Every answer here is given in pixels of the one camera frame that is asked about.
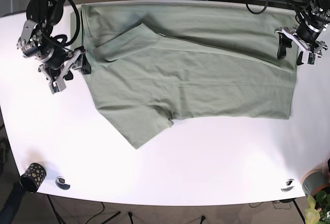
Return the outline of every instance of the polka dot cup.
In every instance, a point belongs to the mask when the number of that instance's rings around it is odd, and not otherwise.
[[[35,193],[46,177],[46,170],[38,163],[32,163],[21,175],[21,184],[28,192]]]

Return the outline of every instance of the sage green shirt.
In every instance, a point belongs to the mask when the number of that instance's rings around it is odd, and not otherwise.
[[[172,5],[83,6],[95,106],[139,148],[173,119],[288,119],[297,47],[276,58],[285,15]]]

